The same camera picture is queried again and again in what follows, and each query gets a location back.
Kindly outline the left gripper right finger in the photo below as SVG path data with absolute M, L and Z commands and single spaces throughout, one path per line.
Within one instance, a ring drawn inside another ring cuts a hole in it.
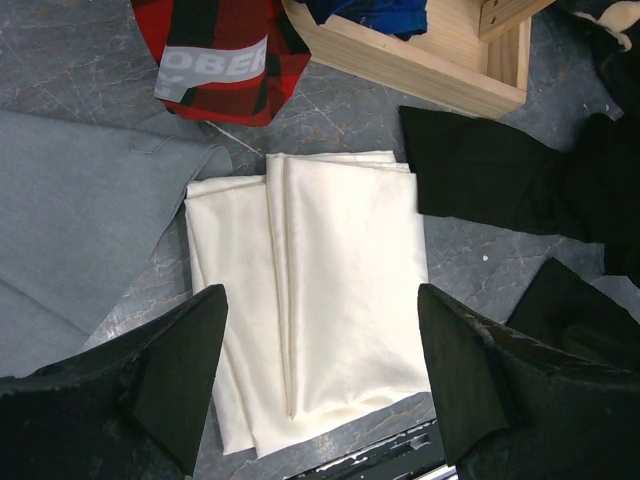
M 445 459 L 460 478 L 638 478 L 637 374 L 541 343 L 431 284 L 417 308 Z

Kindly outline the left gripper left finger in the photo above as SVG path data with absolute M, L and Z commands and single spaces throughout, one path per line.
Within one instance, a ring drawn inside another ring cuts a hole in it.
M 2 478 L 193 475 L 227 314 L 212 285 L 97 347 L 2 378 Z

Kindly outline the black shirt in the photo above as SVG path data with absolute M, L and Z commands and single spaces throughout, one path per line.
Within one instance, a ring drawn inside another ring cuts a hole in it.
M 639 119 L 590 116 L 569 152 L 498 122 L 403 106 L 420 213 L 604 248 L 608 275 L 639 278 Z M 639 324 L 557 260 L 540 268 L 511 328 L 597 363 L 637 371 Z

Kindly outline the wooden clothes rack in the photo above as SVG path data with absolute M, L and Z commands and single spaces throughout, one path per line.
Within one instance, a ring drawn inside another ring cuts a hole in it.
M 287 1 L 314 61 L 455 111 L 499 119 L 527 98 L 531 24 L 546 1 L 427 3 L 428 30 L 409 41 L 338 16 L 323 25 Z

